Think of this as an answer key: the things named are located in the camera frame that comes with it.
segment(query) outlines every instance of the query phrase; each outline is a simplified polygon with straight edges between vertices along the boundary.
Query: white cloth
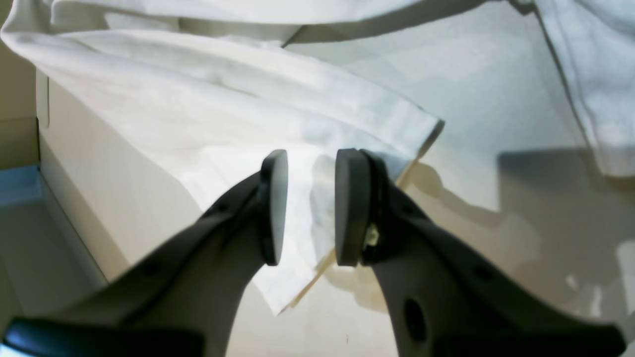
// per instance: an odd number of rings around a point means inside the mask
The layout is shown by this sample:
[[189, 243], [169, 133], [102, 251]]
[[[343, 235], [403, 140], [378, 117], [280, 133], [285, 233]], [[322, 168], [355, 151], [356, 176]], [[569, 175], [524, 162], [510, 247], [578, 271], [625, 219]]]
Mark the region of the white cloth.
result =
[[535, 0], [602, 172], [635, 175], [635, 3]]
[[[364, 11], [351, 15], [344, 10], [364, 6], [337, 0], [348, 7], [338, 11], [331, 1], [324, 12], [294, 1], [248, 1], [243, 4], [258, 3], [262, 11], [243, 13], [261, 22], [314, 22], [368, 16], [407, 2], [367, 1]], [[201, 211], [258, 171], [271, 150], [287, 149], [290, 186], [281, 263], [264, 267], [253, 280], [279, 313], [312, 281], [333, 248], [337, 149], [381, 152], [396, 178], [437, 119], [377, 85], [270, 42], [243, 44], [177, 32], [183, 20], [178, 16], [232, 20], [236, 8], [220, 9], [237, 3], [15, 0], [0, 35], [178, 179]], [[270, 11], [264, 3], [303, 15]], [[308, 8], [322, 5], [315, 1]], [[277, 33], [290, 36], [288, 29]]]

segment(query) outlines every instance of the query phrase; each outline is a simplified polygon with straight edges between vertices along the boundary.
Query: white table surface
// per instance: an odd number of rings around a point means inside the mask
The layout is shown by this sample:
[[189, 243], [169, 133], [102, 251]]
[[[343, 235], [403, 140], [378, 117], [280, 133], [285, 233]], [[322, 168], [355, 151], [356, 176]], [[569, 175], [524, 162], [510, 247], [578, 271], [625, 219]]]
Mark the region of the white table surface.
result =
[[[402, 13], [406, 20], [308, 28], [287, 48], [443, 118], [405, 191], [539, 297], [617, 321], [633, 339], [635, 190], [595, 169], [536, 16], [486, 3], [364, 38], [448, 10], [429, 3]], [[199, 214], [176, 180], [55, 83], [41, 138], [43, 174], [110, 278]], [[250, 284], [227, 355], [396, 356], [396, 348], [372, 271], [331, 266], [277, 317]]]

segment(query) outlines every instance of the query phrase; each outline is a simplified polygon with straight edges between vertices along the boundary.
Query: screw hole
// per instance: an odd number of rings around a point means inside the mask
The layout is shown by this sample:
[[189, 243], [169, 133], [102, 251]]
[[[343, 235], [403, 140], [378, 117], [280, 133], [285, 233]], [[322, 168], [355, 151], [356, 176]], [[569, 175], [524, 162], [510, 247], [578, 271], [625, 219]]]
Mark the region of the screw hole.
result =
[[146, 276], [155, 275], [159, 272], [159, 264], [154, 262], [149, 262], [144, 266], [144, 274]]
[[406, 324], [408, 325], [410, 337], [419, 342], [425, 341], [427, 331], [425, 329], [424, 314], [419, 304], [414, 300], [407, 300], [404, 314], [406, 315]]
[[490, 281], [494, 278], [490, 270], [484, 266], [475, 266], [473, 271], [474, 271], [474, 275], [476, 275], [479, 279], [483, 281]]

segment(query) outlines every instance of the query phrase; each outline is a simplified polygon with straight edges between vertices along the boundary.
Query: white towel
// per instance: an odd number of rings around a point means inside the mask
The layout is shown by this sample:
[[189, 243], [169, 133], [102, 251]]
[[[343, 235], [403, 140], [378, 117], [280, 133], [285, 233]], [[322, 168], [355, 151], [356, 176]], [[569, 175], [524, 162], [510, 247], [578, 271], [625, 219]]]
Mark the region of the white towel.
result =
[[635, 3], [535, 0], [602, 172], [635, 175]]
[[276, 47], [292, 27], [269, 27], [269, 36], [257, 33], [264, 25], [252, 26], [239, 35], [270, 41], [244, 44], [179, 32], [184, 23], [206, 23], [178, 17], [309, 23], [411, 2], [15, 0], [1, 37], [178, 179], [201, 211], [258, 171], [271, 150], [287, 149], [283, 256], [253, 280], [279, 313], [333, 248], [337, 149], [381, 152], [396, 178], [437, 119], [342, 69]]

